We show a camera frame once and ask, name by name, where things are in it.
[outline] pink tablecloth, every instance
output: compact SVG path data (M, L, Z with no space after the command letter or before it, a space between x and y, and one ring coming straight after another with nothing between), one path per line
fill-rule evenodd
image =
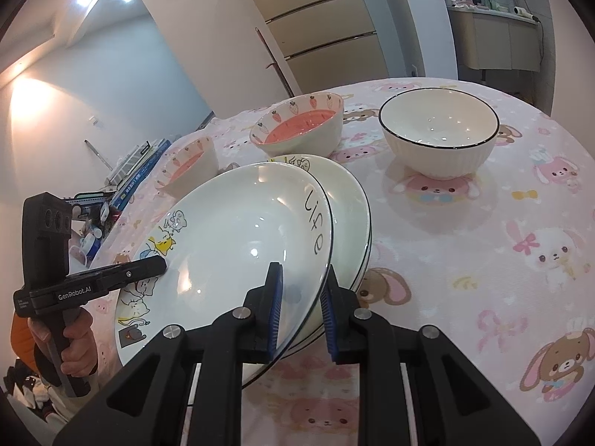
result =
M414 87L446 86L491 104L501 120L494 152L477 175L436 182L395 160L378 109ZM334 90L346 104L332 158L362 183L373 215L366 281L370 308L391 323L436 324L537 432L544 446L566 429L595 382L595 162L566 130L524 102L480 85L396 79ZM248 138L266 109L215 119L176 142L212 136L221 167L267 156ZM135 193L93 265L132 258L145 233L174 204L155 174ZM395 306L382 291L400 287ZM89 305L108 378L118 368L117 293ZM336 367L324 341L283 360L245 389L243 444L356 444L357 368Z

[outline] stack of books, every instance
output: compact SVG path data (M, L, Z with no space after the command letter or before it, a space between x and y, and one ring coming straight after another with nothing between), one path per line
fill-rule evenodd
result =
M114 181L119 181L116 184L117 191L109 204L111 207L116 208L118 211L124 210L136 188L153 170L157 161L170 145L171 142L167 139L147 142L135 148L122 161L122 165L115 169L108 178L110 184L116 184Z

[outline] ceramic bowl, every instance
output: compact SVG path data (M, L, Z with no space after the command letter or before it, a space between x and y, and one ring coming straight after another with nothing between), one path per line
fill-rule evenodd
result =
M215 146L210 137L199 137L169 159L155 187L180 200L219 173Z
M168 324L189 330L241 306L271 262L283 265L280 357L317 304L331 250L328 199L306 171L262 163L213 178L174 206L136 252L135 259L163 256L168 268L120 291L120 360L126 364ZM244 384L269 366L245 364Z
M310 154L328 157L343 129L343 98L320 92L275 107L250 130L250 140L269 156Z
M368 265L366 258L370 258L372 220L364 189L347 169L330 159L311 155L285 155L273 158L272 161L293 164L308 171L324 189L334 220L335 239L331 263L339 286L353 290L363 278ZM317 304L287 353L292 353L304 341L316 338L321 333L322 310L320 304Z
M459 90L419 88L380 108L385 139L400 161L436 180L475 172L488 158L500 121L483 100Z

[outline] human hand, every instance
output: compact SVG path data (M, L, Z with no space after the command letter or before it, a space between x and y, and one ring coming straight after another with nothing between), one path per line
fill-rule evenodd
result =
M71 339L70 346L62 351L62 365L60 369L66 375L72 377L86 377L97 364L97 344L91 330L93 317L81 309L77 319L64 329L64 336ZM47 326L39 321L29 318L27 321L29 330L35 343L44 356L51 360L48 342L51 333Z

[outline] plate with cat illustrations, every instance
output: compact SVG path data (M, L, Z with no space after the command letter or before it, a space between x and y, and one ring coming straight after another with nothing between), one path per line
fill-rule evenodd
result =
M335 241L331 263L340 287L354 290L364 277L372 241L368 198L358 180L343 166L319 156L294 154L272 158L308 171L323 187L331 206ZM322 310L314 312L291 344L287 354L301 350L322 335Z
M179 201L148 233L135 259L163 256L161 277L126 286L115 313L118 356L125 365L169 324L211 324L260 287L271 262L283 266L274 358L310 316L330 267L331 208L306 171L260 163L221 174ZM243 383L270 365L244 364Z

